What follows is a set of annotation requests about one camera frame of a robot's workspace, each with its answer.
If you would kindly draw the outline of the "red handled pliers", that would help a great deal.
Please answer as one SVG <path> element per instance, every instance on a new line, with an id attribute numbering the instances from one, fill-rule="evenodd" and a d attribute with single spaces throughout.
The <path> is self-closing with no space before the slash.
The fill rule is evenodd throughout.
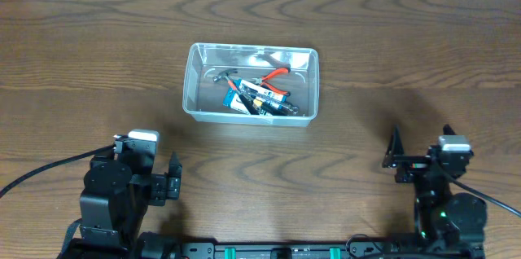
<path id="1" fill-rule="evenodd" d="M 286 75 L 290 72 L 291 70 L 289 68 L 277 68 L 277 69 L 274 69 L 272 72 L 270 72 L 269 74 L 263 76 L 263 77 L 255 77 L 255 78 L 252 78 L 252 83 L 257 85 L 257 86 L 261 86 L 265 89 L 268 89 L 268 90 L 271 90 L 275 93 L 278 93 L 278 94 L 281 94 L 281 95 L 284 95 L 284 96 L 290 96 L 291 95 L 291 92 L 290 91 L 285 91 L 285 90 L 280 90 L 279 88 L 271 85 L 268 83 L 268 80 L 270 79 L 273 79 L 277 76 L 281 76 L 281 75 Z"/>

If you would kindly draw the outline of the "blue white screwdriver box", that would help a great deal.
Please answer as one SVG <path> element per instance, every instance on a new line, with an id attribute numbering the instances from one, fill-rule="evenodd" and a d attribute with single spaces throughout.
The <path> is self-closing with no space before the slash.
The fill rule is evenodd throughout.
<path id="1" fill-rule="evenodd" d="M 265 89 L 261 86 L 257 86 L 249 81 L 244 81 L 243 79 L 237 79 L 237 80 L 234 80 L 234 83 L 235 85 L 240 89 L 242 86 L 247 86 L 247 87 L 250 87 L 254 90 L 256 90 L 257 92 L 260 92 L 261 94 L 265 94 L 265 95 L 268 95 L 268 96 L 271 96 L 273 98 L 276 98 L 277 100 L 281 100 L 283 102 L 285 102 L 287 100 L 287 97 L 284 96 L 284 95 L 281 95 L 281 94 L 278 94 L 278 93 L 275 93 L 271 90 L 268 90 L 268 89 Z M 223 100 L 223 105 L 224 106 L 227 106 L 228 108 L 232 108 L 236 111 L 239 111 L 239 112 L 242 112 L 242 113 L 245 113 L 245 114 L 249 114 L 249 112 L 247 111 L 247 109 L 244 107 L 244 105 L 242 104 L 241 100 L 239 99 L 239 97 L 237 96 L 237 94 L 232 90 L 232 89 L 229 89 L 224 100 Z M 256 108 L 254 106 L 254 108 L 259 112 L 260 115 L 262 116 L 272 116 L 270 115 L 269 113 L 265 112 L 264 110 L 260 109 L 260 108 Z"/>

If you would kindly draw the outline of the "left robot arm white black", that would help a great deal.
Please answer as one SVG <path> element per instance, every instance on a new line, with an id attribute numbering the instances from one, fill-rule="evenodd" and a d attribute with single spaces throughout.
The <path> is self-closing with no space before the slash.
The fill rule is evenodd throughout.
<path id="1" fill-rule="evenodd" d="M 81 218 L 63 240 L 60 258 L 181 258 L 178 239 L 141 233 L 150 206 L 164 206 L 180 195 L 182 165 L 176 155 L 169 170 L 152 173 L 131 153 L 117 159 L 94 159 L 84 176 Z"/>

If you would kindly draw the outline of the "silver wrench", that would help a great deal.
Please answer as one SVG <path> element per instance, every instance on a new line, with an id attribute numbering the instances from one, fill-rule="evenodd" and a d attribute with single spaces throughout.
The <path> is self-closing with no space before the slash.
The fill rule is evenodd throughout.
<path id="1" fill-rule="evenodd" d="M 272 105 L 274 108 L 285 109 L 286 111 L 288 111 L 294 115 L 296 115 L 299 112 L 299 108 L 297 106 L 294 106 L 290 103 L 283 102 L 281 100 L 277 100 L 276 98 L 273 98 L 271 96 L 261 94 L 260 92 L 257 92 L 256 90 L 254 90 L 250 87 L 242 86 L 240 88 L 240 90 L 242 92 L 245 92 L 246 94 L 254 96 L 255 98 L 260 98 L 260 99 L 264 100 L 268 104 Z"/>

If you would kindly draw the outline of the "small hammer orange black handle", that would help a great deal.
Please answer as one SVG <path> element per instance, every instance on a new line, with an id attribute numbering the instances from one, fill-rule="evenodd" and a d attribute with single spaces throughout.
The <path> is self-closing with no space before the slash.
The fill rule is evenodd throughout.
<path id="1" fill-rule="evenodd" d="M 216 76 L 212 78 L 214 82 L 219 82 L 221 80 L 225 80 L 230 88 L 237 94 L 239 99 L 241 100 L 244 107 L 247 109 L 250 115 L 258 115 L 259 112 L 254 108 L 253 103 L 249 100 L 235 85 L 235 83 L 231 80 L 230 74 L 235 74 L 238 71 L 235 68 L 226 69 L 222 72 L 219 72 Z"/>

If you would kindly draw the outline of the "clear plastic container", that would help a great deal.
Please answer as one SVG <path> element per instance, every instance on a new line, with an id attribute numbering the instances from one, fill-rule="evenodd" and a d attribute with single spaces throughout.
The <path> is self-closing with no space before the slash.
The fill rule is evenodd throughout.
<path id="1" fill-rule="evenodd" d="M 263 77 L 274 69 L 289 68 L 286 75 L 268 80 L 280 90 L 290 91 L 286 103 L 299 108 L 286 116 L 245 114 L 223 105 L 230 88 L 225 80 L 214 82 L 219 72 L 235 68 L 232 81 Z M 312 48 L 255 46 L 198 42 L 190 47 L 186 63 L 182 107 L 197 121 L 241 125 L 305 127 L 317 116 L 319 100 L 319 57 Z"/>

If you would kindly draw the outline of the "black yellow precision screwdriver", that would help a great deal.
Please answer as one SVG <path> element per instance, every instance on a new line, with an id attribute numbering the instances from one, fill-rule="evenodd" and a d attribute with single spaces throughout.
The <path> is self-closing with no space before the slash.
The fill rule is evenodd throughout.
<path id="1" fill-rule="evenodd" d="M 287 115 L 282 109 L 274 108 L 272 105 L 268 104 L 267 102 L 265 102 L 264 100 L 262 100 L 260 98 L 255 98 L 254 96 L 246 94 L 245 92 L 243 92 L 243 93 L 251 99 L 251 101 L 253 102 L 253 104 L 256 108 L 260 108 L 272 116 L 286 116 Z"/>

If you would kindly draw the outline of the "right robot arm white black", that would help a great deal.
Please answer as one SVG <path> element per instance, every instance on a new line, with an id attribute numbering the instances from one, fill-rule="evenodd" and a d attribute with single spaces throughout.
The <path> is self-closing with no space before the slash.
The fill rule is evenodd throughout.
<path id="1" fill-rule="evenodd" d="M 450 190 L 466 173 L 472 157 L 467 138 L 455 134 L 449 125 L 423 156 L 406 155 L 400 131 L 393 130 L 382 166 L 396 171 L 397 183 L 414 185 L 415 203 L 414 233 L 397 238 L 390 251 L 426 258 L 485 257 L 486 202 Z"/>

